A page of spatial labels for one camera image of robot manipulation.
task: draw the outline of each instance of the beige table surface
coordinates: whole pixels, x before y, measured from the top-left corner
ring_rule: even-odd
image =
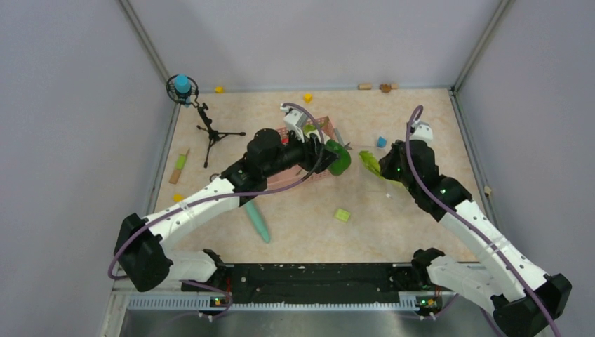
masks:
[[[361,170],[357,150],[372,150],[378,136],[389,142],[404,139],[405,123],[415,106],[424,105],[423,121],[434,131],[432,148],[440,172],[457,178],[479,201],[467,152],[446,89],[374,91],[313,91],[306,104],[304,92],[201,94],[208,116],[219,131],[245,131],[247,136],[225,138],[212,149],[208,168],[203,167],[207,133],[195,109],[180,110],[156,210],[174,204],[172,196],[194,194],[241,158],[246,144],[261,128],[280,128],[282,102],[305,106],[315,117],[329,116],[346,142],[356,145],[353,164],[338,178],[305,183],[282,194],[257,197],[271,235],[266,244],[246,212],[224,213],[187,235],[176,250],[214,250],[226,263],[332,263],[406,262],[419,248],[436,247],[460,261],[476,260],[449,231],[421,211],[404,190],[386,197],[386,184]],[[190,154],[176,185],[168,182],[181,148]],[[334,219],[337,207],[351,212],[347,223]]]

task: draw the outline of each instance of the tripod stand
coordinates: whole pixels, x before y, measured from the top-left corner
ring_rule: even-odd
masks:
[[[203,123],[205,124],[206,128],[197,125],[196,127],[199,130],[202,131],[206,131],[208,133],[208,147],[206,148],[206,159],[205,159],[205,164],[204,167],[206,169],[206,167],[208,166],[208,155],[210,154],[210,149],[217,144],[220,140],[222,140],[223,138],[227,137],[227,136],[245,136],[246,133],[245,132],[219,132],[217,130],[213,130],[212,127],[210,127],[210,125],[213,123],[213,120],[208,118],[206,115],[206,110],[208,110],[208,106],[206,103],[203,103],[203,105],[200,105],[198,103],[192,103],[192,105],[199,111],[199,116],[201,117],[201,119],[203,120]]]

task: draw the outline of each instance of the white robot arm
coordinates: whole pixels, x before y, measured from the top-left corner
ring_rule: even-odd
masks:
[[[202,190],[144,218],[132,214],[124,219],[114,255],[138,291],[153,289],[166,279],[207,281],[217,270],[214,253],[189,258],[172,248],[210,219],[243,206],[254,192],[265,191],[268,177],[294,165],[313,173],[328,169],[335,175],[349,167],[349,153],[327,135],[321,142],[316,131],[304,132],[307,114],[286,108],[287,104],[281,106],[289,131],[285,145],[277,131],[262,129],[244,156]]]
[[[539,333],[548,322],[499,253],[514,266],[553,319],[562,314],[572,288],[570,282],[562,274],[549,276],[523,256],[487,219],[470,193],[456,179],[439,174],[434,151],[429,147],[433,134],[428,124],[415,121],[410,132],[411,157],[425,187],[490,242],[486,243],[476,231],[427,195],[409,167],[405,142],[397,140],[389,154],[380,160],[382,176],[403,183],[415,203],[455,234],[485,267],[485,270],[471,269],[438,249],[420,249],[415,252],[412,261],[419,283],[446,287],[476,303],[493,314],[498,326],[508,336],[534,336]]]

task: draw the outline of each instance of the yellow cube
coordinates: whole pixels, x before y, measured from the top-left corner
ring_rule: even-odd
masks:
[[[176,193],[173,195],[173,197],[171,199],[173,199],[173,201],[175,201],[175,202],[180,202],[180,201],[184,200],[184,196]]]

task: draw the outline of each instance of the black tripod legs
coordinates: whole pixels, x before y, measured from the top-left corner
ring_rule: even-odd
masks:
[[[199,130],[206,131],[208,133],[208,147],[206,148],[206,158],[204,168],[208,167],[208,155],[210,154],[210,149],[217,144],[220,140],[227,136],[245,136],[245,132],[219,132],[216,130],[208,130],[203,128],[200,125],[196,126]]]

